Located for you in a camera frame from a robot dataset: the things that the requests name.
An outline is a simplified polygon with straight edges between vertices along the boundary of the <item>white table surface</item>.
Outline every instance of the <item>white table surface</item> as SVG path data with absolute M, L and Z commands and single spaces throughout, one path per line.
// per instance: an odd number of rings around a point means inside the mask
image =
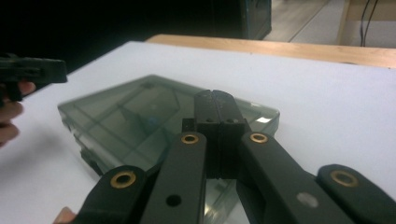
M 0 149 L 0 223 L 77 212 L 97 180 L 57 105 L 149 74 L 279 109 L 276 139 L 306 171 L 344 164 L 396 199 L 396 70 L 130 42 L 24 100 L 21 134 Z

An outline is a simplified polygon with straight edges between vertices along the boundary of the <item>screw hole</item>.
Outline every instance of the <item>screw hole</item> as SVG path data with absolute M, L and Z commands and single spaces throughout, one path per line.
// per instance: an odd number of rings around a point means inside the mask
M 136 175 L 132 171 L 119 172 L 111 178 L 110 185 L 115 189 L 125 189 L 136 181 Z
M 116 179 L 117 183 L 119 183 L 119 184 L 125 184 L 125 183 L 127 183 L 128 181 L 130 181 L 130 180 L 131 180 L 131 177 L 130 177 L 129 175 L 120 175 L 120 176 Z
M 166 204 L 171 207 L 176 207 L 181 204 L 181 197 L 176 194 L 170 195 L 166 198 Z
M 198 142 L 198 136 L 194 134 L 187 134 L 181 138 L 184 144 L 195 144 Z

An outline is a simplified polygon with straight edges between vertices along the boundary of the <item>black object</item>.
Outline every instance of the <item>black object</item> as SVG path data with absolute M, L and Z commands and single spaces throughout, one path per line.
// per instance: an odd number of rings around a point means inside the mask
M 250 223 L 396 223 L 396 202 L 379 187 L 340 165 L 314 178 L 273 137 L 242 125 L 230 94 L 198 93 L 194 113 L 162 165 L 106 173 L 72 223 L 203 223 L 206 177 L 237 179 Z
M 0 83 L 5 86 L 7 97 L 11 101 L 21 101 L 18 82 L 30 81 L 38 84 L 63 83 L 67 81 L 64 61 L 37 58 L 18 58 L 8 54 L 0 57 Z
M 56 58 L 68 71 L 158 34 L 262 39 L 271 0 L 3 1 L 0 50 Z

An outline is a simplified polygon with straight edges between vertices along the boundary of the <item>floor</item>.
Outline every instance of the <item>floor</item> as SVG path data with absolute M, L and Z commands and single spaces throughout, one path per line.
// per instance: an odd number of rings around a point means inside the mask
M 329 0 L 273 0 L 268 41 L 290 42 Z
M 264 40 L 322 45 L 361 44 L 360 21 L 346 23 L 345 29 L 350 33 L 347 42 L 337 38 L 345 0 L 272 0 L 272 4 L 273 30 Z M 366 47 L 396 49 L 396 22 L 371 21 Z

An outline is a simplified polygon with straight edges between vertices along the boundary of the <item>mounting hole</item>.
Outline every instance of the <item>mounting hole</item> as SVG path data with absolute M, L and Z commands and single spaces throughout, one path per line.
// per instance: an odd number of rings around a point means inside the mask
M 253 133 L 250 135 L 250 140 L 255 143 L 266 143 L 268 141 L 268 137 L 262 133 Z
M 110 180 L 111 187 L 115 189 L 125 189 L 136 181 L 136 175 L 132 171 L 121 171 Z
M 359 185 L 358 178 L 346 171 L 336 170 L 331 172 L 330 176 L 333 181 L 347 188 L 355 188 Z
M 176 207 L 181 204 L 181 197 L 176 194 L 170 195 L 166 198 L 166 204 L 171 207 Z
M 195 144 L 198 142 L 198 140 L 199 140 L 199 138 L 195 134 L 187 134 L 187 135 L 184 135 L 183 137 L 181 137 L 181 141 L 184 144 Z

